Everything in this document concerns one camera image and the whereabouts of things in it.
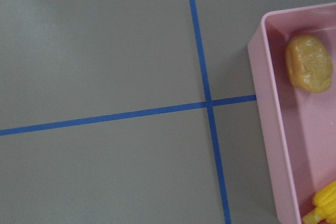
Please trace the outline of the brown toy potato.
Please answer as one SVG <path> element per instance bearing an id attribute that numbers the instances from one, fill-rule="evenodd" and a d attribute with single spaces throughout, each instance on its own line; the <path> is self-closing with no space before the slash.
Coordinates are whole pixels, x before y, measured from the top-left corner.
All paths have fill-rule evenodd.
<path id="1" fill-rule="evenodd" d="M 289 82 L 310 93 L 322 93 L 331 87 L 333 64 L 323 42 L 311 34 L 290 39 L 285 50 Z"/>

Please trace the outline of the yellow toy corn cob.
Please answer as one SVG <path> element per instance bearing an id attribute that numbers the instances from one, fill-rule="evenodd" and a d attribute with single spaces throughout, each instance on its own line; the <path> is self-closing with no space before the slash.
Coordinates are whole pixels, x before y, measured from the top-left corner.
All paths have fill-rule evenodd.
<path id="1" fill-rule="evenodd" d="M 335 223 L 335 181 L 316 192 L 312 204 L 314 210 L 302 217 L 303 223 Z"/>

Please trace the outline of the pink plastic bin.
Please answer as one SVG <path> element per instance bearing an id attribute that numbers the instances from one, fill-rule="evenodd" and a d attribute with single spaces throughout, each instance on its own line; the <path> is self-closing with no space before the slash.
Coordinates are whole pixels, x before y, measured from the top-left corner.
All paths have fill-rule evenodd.
<path id="1" fill-rule="evenodd" d="M 335 86 L 309 93 L 290 84 L 285 50 L 299 34 L 316 35 L 335 57 L 335 3 L 266 13 L 247 46 L 281 223 L 301 223 L 335 180 Z"/>

